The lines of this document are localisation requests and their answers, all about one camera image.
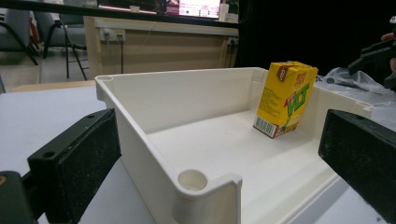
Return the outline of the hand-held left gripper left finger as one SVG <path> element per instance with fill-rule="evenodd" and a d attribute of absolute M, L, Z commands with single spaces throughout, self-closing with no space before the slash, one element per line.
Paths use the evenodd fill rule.
<path fill-rule="evenodd" d="M 28 197 L 35 217 L 77 223 L 120 158 L 114 109 L 87 115 L 28 157 Z"/>

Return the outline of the yellow drink carton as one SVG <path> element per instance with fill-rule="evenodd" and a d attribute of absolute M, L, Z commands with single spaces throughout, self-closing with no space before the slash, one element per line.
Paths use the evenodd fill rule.
<path fill-rule="evenodd" d="M 271 63 L 253 127 L 270 138 L 294 131 L 318 69 L 300 62 Z"/>

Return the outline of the wooden counter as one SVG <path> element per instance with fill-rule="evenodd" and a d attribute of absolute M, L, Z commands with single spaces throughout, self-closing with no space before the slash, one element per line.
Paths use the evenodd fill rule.
<path fill-rule="evenodd" d="M 198 25 L 86 16 L 84 18 L 90 76 L 228 68 L 237 45 L 227 44 L 238 30 L 216 22 Z M 101 41 L 100 29 L 123 29 L 123 42 Z"/>

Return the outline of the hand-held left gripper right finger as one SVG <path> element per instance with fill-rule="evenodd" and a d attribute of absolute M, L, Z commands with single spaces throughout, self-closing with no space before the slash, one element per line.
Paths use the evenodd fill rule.
<path fill-rule="evenodd" d="M 396 223 L 396 132 L 363 116 L 327 111 L 318 155 L 388 223 Z"/>

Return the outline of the computer monitor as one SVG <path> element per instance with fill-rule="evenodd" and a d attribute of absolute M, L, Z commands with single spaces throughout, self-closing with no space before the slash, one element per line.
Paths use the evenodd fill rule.
<path fill-rule="evenodd" d="M 97 6 L 111 9 L 139 7 L 143 13 L 217 20 L 221 0 L 96 0 Z"/>

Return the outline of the clear plastic bag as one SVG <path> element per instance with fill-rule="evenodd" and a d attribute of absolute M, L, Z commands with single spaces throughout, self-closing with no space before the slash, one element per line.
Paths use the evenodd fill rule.
<path fill-rule="evenodd" d="M 366 73 L 359 71 L 351 76 L 347 68 L 336 67 L 318 76 L 315 86 L 372 105 L 371 120 L 396 132 L 396 92 L 385 89 Z"/>

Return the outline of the white plastic tray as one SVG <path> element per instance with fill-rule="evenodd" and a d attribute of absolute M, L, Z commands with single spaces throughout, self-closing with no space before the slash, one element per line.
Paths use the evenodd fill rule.
<path fill-rule="evenodd" d="M 321 196 L 339 183 L 318 155 L 326 114 L 372 108 L 314 88 L 297 128 L 270 138 L 254 127 L 266 78 L 260 68 L 96 78 L 156 224 L 291 224 L 324 208 Z"/>

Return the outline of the grey chair with black legs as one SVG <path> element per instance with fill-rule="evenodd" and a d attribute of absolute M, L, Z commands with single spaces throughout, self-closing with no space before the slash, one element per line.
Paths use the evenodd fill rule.
<path fill-rule="evenodd" d="M 42 11 L 35 11 L 34 16 L 44 46 L 43 58 L 47 58 L 49 48 L 64 48 L 66 77 L 70 78 L 69 64 L 77 63 L 83 78 L 87 80 L 86 67 L 82 65 L 84 59 L 78 55 L 79 49 L 87 49 L 83 17 L 61 14 L 59 20 L 56 21 L 49 12 Z"/>
<path fill-rule="evenodd" d="M 31 17 L 28 10 L 6 10 L 4 19 L 0 21 L 0 51 L 25 52 L 34 65 L 36 52 L 31 47 Z"/>

